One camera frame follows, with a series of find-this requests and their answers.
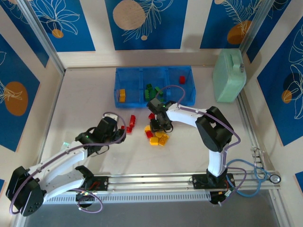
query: blue cable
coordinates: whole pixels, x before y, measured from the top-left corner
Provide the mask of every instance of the blue cable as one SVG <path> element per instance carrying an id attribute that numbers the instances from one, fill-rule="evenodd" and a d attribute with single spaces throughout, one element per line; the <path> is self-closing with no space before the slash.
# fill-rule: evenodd
<path id="1" fill-rule="evenodd" d="M 247 165 L 250 165 L 250 166 L 254 167 L 254 174 L 255 174 L 256 179 L 258 180 L 258 186 L 257 186 L 256 191 L 255 191 L 253 194 L 245 194 L 245 193 L 243 193 L 243 192 L 237 191 L 237 193 L 238 193 L 239 195 L 241 195 L 241 196 L 248 197 L 248 198 L 254 197 L 255 195 L 257 195 L 257 194 L 259 193 L 260 188 L 261 188 L 261 184 L 267 180 L 268 175 L 271 175 L 270 172 L 268 172 L 268 171 L 266 171 L 265 169 L 262 169 L 262 168 L 260 168 L 260 167 L 257 167 L 257 166 L 255 167 L 254 164 L 252 164 L 252 163 L 250 163 L 250 162 L 248 162 L 248 161 L 246 161 L 246 160 L 239 159 L 239 158 L 238 158 L 238 159 L 234 159 L 234 160 L 228 162 L 228 163 L 226 164 L 227 168 L 228 168 L 228 166 L 229 166 L 231 163 L 234 163 L 234 162 L 243 162 L 243 163 L 245 163 L 245 164 L 247 164 Z M 259 178 L 259 177 L 258 177 L 257 169 L 261 170 L 261 171 L 265 174 L 265 177 L 264 177 L 264 178 Z M 228 183 L 231 185 L 231 187 L 233 187 L 233 184 L 231 183 L 231 181 L 229 180 L 229 178 L 228 178 L 227 175 L 226 175 L 226 179 L 227 179 Z"/>

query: green block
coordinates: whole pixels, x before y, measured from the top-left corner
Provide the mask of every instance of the green block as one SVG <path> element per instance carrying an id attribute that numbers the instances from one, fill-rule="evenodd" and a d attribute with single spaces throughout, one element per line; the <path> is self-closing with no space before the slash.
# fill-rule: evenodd
<path id="1" fill-rule="evenodd" d="M 152 91 L 152 84 L 146 85 L 146 89 L 149 90 L 149 91 Z"/>
<path id="2" fill-rule="evenodd" d="M 144 92 L 145 92 L 145 100 L 149 101 L 150 100 L 150 93 L 149 93 L 149 91 L 145 90 Z"/>
<path id="3" fill-rule="evenodd" d="M 150 97 L 151 97 L 151 99 L 153 99 L 153 98 L 155 98 L 156 97 L 156 91 L 155 90 L 151 90 L 151 92 L 150 92 Z"/>
<path id="4" fill-rule="evenodd" d="M 163 96 L 163 91 L 159 87 L 155 87 L 156 93 L 159 93 L 160 96 Z"/>

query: white table surface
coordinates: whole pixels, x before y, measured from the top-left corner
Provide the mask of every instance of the white table surface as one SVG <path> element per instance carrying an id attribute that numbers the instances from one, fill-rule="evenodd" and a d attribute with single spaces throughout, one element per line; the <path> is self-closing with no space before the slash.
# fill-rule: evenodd
<path id="1" fill-rule="evenodd" d="M 127 135 L 125 142 L 111 145 L 105 154 L 89 157 L 73 167 L 84 164 L 94 174 L 204 172 L 208 166 L 208 149 L 196 128 L 175 122 L 166 146 L 151 146 L 144 133 L 144 127 L 149 124 L 150 111 L 147 108 L 115 108 L 115 71 L 115 68 L 66 71 L 42 160 L 59 152 L 63 142 L 70 143 L 81 132 L 97 126 L 104 112 L 112 111 L 120 114 L 126 123 L 129 123 L 132 114 L 136 116 L 133 133 Z M 195 107 L 207 109 L 217 106 L 241 137 L 242 142 L 230 149 L 227 161 L 243 158 L 252 162 L 251 143 L 236 101 L 231 104 L 216 103 L 211 76 L 213 68 L 192 67 L 192 71 L 196 86 Z M 233 166 L 251 169 L 242 163 Z"/>

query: plastic toy block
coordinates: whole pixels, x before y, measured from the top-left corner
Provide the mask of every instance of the plastic toy block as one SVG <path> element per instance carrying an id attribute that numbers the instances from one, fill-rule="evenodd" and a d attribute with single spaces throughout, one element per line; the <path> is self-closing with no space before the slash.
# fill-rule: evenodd
<path id="1" fill-rule="evenodd" d="M 147 125 L 145 128 L 144 128 L 144 132 L 147 132 L 147 131 L 150 131 L 151 130 L 151 126 L 150 125 Z"/>
<path id="2" fill-rule="evenodd" d="M 161 138 L 163 136 L 164 132 L 163 131 L 157 131 L 155 133 L 156 137 Z"/>
<path id="3" fill-rule="evenodd" d="M 153 137 L 153 134 L 152 134 L 152 132 L 151 131 L 147 131 L 147 132 L 145 132 L 146 133 L 146 136 L 147 136 L 147 138 L 151 138 L 151 137 Z"/>
<path id="4" fill-rule="evenodd" d="M 126 133 L 131 134 L 132 133 L 133 128 L 132 127 L 127 127 L 126 128 Z"/>
<path id="5" fill-rule="evenodd" d="M 135 123 L 136 123 L 136 116 L 131 115 L 131 120 L 129 121 L 129 126 L 133 128 Z"/>
<path id="6" fill-rule="evenodd" d="M 185 76 L 179 77 L 179 84 L 185 84 Z"/>
<path id="7" fill-rule="evenodd" d="M 125 103 L 125 97 L 120 97 L 120 98 L 119 98 L 119 102 L 120 102 L 120 103 Z"/>
<path id="8" fill-rule="evenodd" d="M 151 137 L 150 138 L 150 144 L 152 146 L 157 146 L 159 144 L 159 138 L 158 137 Z"/>
<path id="9" fill-rule="evenodd" d="M 125 89 L 120 89 L 119 93 L 120 93 L 120 97 L 125 97 Z"/>
<path id="10" fill-rule="evenodd" d="M 159 93 L 160 96 L 163 96 L 163 91 L 159 87 L 155 87 L 155 90 L 157 93 Z"/>
<path id="11" fill-rule="evenodd" d="M 146 85 L 146 89 L 149 90 L 149 91 L 152 91 L 152 84 Z"/>
<path id="12" fill-rule="evenodd" d="M 148 119 L 155 119 L 155 115 L 153 113 L 151 113 L 149 116 L 148 116 Z"/>
<path id="13" fill-rule="evenodd" d="M 168 140 L 169 140 L 169 136 L 163 134 L 162 137 L 159 139 L 159 144 L 164 147 Z"/>
<path id="14" fill-rule="evenodd" d="M 156 97 L 156 94 L 157 94 L 157 93 L 156 93 L 156 90 L 151 90 L 151 92 L 150 92 L 150 95 L 151 95 L 150 98 L 151 98 L 151 99 L 155 98 L 155 97 Z"/>
<path id="15" fill-rule="evenodd" d="M 150 93 L 149 93 L 149 91 L 145 90 L 144 92 L 145 92 L 145 100 L 149 101 L 150 100 Z"/>

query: red block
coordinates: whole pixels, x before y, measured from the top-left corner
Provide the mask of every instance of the red block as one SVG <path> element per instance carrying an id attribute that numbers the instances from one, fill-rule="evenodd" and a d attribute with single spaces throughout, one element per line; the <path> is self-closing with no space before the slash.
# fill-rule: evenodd
<path id="1" fill-rule="evenodd" d="M 132 127 L 127 127 L 126 128 L 126 133 L 131 134 L 132 133 L 133 128 Z"/>
<path id="2" fill-rule="evenodd" d="M 185 76 L 180 76 L 179 83 L 180 84 L 185 84 Z"/>
<path id="3" fill-rule="evenodd" d="M 135 115 L 131 115 L 131 120 L 129 121 L 129 126 L 133 128 L 135 123 L 136 123 L 136 117 L 135 117 Z"/>
<path id="4" fill-rule="evenodd" d="M 151 119 L 155 119 L 155 115 L 153 113 L 151 113 L 148 118 L 151 120 Z"/>
<path id="5" fill-rule="evenodd" d="M 152 134 L 152 132 L 151 131 L 147 131 L 146 132 L 146 136 L 147 136 L 147 138 L 151 138 L 151 137 L 153 137 L 153 134 Z"/>

